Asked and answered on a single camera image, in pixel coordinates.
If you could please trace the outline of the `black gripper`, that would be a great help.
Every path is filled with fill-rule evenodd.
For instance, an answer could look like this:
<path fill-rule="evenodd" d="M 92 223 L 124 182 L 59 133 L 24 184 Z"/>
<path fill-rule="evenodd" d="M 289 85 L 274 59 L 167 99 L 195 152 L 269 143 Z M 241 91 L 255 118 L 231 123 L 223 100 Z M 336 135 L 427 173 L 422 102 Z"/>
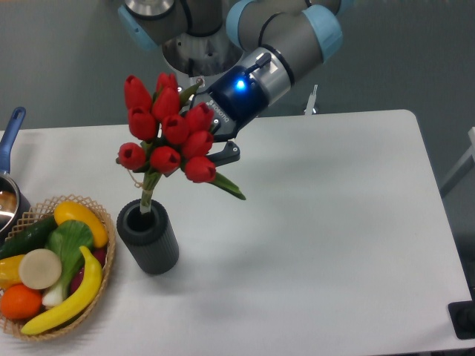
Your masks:
<path fill-rule="evenodd" d="M 255 72 L 259 70 L 257 65 L 238 65 L 191 101 L 192 108 L 204 103 L 211 110 L 212 119 L 217 121 L 212 129 L 215 142 L 234 139 L 240 129 L 269 105 L 263 85 L 255 76 Z M 228 141 L 222 151 L 209 154 L 206 158 L 220 167 L 237 162 L 240 159 L 240 149 L 233 141 Z"/>

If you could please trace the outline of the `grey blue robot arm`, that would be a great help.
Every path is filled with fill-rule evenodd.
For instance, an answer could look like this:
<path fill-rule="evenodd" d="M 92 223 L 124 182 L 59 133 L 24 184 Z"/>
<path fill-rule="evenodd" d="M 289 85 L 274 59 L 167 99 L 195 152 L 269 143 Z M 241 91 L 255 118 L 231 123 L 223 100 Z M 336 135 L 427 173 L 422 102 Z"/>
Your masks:
<path fill-rule="evenodd" d="M 118 16 L 145 50 L 160 48 L 189 107 L 214 111 L 216 165 L 237 161 L 238 132 L 341 47 L 350 1 L 124 1 Z"/>

